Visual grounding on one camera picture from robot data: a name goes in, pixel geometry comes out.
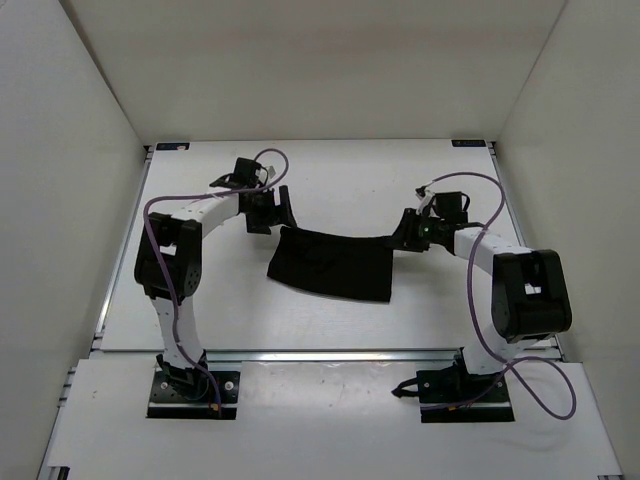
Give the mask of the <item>black skirt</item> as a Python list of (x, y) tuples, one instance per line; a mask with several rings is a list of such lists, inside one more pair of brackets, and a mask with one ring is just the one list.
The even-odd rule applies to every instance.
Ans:
[(385, 237), (346, 237), (283, 227), (267, 277), (321, 296), (388, 303), (393, 258)]

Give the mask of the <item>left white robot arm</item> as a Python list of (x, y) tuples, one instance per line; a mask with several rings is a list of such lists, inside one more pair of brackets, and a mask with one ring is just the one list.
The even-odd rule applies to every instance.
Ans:
[(158, 363), (165, 376), (188, 398), (209, 385), (206, 353), (198, 338), (193, 296), (202, 279), (203, 241), (237, 216), (250, 234), (269, 235), (275, 226), (296, 225), (288, 187), (282, 183), (290, 162), (282, 156), (277, 173), (253, 158), (239, 157), (234, 170), (214, 180), (203, 193), (155, 197), (144, 205), (143, 231), (134, 265), (158, 317), (164, 351)]

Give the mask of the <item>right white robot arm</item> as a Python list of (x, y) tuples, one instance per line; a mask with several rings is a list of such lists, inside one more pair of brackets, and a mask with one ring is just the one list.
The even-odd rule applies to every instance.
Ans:
[(514, 244), (468, 218), (463, 192), (417, 190), (420, 204), (404, 211), (388, 239), (394, 250), (424, 252), (433, 245), (467, 262), (467, 301), (473, 297), (473, 269), (491, 279), (491, 322), (482, 327), (470, 307), (476, 333), (460, 351), (463, 366), (448, 376), (449, 391), (471, 400), (484, 388), (483, 375), (505, 368), (525, 349), (569, 330), (572, 310), (560, 256)]

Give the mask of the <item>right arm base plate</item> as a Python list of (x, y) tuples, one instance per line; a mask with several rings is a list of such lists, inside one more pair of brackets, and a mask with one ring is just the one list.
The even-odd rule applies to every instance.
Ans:
[(497, 374), (470, 375), (451, 366), (416, 372), (423, 424), (515, 421), (506, 381)]

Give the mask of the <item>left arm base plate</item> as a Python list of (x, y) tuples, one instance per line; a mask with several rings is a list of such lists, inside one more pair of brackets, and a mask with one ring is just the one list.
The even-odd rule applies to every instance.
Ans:
[(149, 393), (146, 417), (150, 419), (235, 420), (240, 390), (240, 371), (213, 371), (218, 381), (221, 408), (216, 410), (214, 389), (203, 379), (183, 395), (157, 369)]

